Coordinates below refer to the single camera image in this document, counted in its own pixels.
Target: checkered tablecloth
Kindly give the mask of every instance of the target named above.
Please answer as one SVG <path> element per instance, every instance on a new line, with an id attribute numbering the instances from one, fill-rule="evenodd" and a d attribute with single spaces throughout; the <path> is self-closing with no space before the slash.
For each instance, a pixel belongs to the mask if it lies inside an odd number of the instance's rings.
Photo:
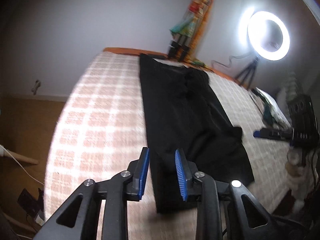
<path id="1" fill-rule="evenodd" d="M 288 145 L 254 139 L 263 126 L 248 92 L 213 73 L 211 87 L 230 121 L 244 131 L 244 147 L 255 183 L 251 192 L 272 211 L 287 191 Z M 139 58 L 103 52 L 90 63 L 70 95 L 56 126 L 48 156 L 44 207 L 48 219 L 88 178 L 110 179 L 138 159 L 147 145 L 139 81 Z M 101 207 L 98 237 L 104 205 Z M 150 173 L 140 202 L 128 202 L 129 239 L 195 239 L 196 210 L 156 214 Z"/>

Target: black object on floor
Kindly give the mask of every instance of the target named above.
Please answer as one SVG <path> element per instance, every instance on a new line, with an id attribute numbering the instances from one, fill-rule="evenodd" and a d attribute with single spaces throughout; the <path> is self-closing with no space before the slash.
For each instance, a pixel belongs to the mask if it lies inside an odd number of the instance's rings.
<path id="1" fill-rule="evenodd" d="M 233 127 L 204 71 L 162 64 L 140 55 L 140 83 L 157 212 L 191 208 L 179 192 L 174 153 L 215 180 L 254 181 L 242 129 Z"/>

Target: white wall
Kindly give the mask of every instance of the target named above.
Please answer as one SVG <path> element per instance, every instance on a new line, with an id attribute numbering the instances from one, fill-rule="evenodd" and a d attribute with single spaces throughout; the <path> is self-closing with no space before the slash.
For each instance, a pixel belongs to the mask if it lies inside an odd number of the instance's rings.
<path id="1" fill-rule="evenodd" d="M 40 95 L 68 95 L 92 58 L 104 47 L 167 52 L 169 29 L 190 0 L 22 0 L 1 37 L 3 91 L 31 94 L 36 79 Z M 229 55 L 250 50 L 239 42 L 237 27 L 250 6 L 282 19 L 292 45 L 277 62 L 261 60 L 255 83 L 273 91 L 288 70 L 305 77 L 319 62 L 319 25 L 302 0 L 215 0 L 198 58 L 228 62 Z M 248 59 L 235 63 L 238 72 Z"/>

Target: brown floor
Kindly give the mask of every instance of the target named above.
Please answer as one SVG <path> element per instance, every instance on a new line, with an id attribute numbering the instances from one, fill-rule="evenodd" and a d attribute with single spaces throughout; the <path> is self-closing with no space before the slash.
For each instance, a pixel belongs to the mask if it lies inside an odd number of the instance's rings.
<path id="1" fill-rule="evenodd" d="M 22 165 L 33 177 L 44 182 L 51 138 L 64 103 L 3 98 L 0 104 L 0 144 L 39 160 L 39 165 Z M 43 185 L 31 179 L 13 159 L 0 159 L 0 207 L 4 213 L 27 224 L 26 212 L 17 199 L 24 188 L 37 199 L 38 187 L 43 189 Z"/>

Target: glowing ring light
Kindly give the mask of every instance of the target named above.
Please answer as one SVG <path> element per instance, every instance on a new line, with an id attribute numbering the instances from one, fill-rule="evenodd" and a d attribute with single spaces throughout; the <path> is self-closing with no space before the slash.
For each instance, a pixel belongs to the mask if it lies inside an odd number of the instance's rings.
<path id="1" fill-rule="evenodd" d="M 260 37 L 259 35 L 257 35 L 259 33 L 260 27 L 265 23 L 266 20 L 275 22 L 280 27 L 280 30 L 282 32 L 283 40 L 281 47 L 274 52 L 267 51 L 263 47 L 261 47 Z M 290 47 L 288 30 L 284 26 L 284 23 L 272 13 L 260 11 L 252 15 L 248 23 L 248 36 L 253 48 L 259 55 L 266 59 L 279 60 L 288 53 Z"/>

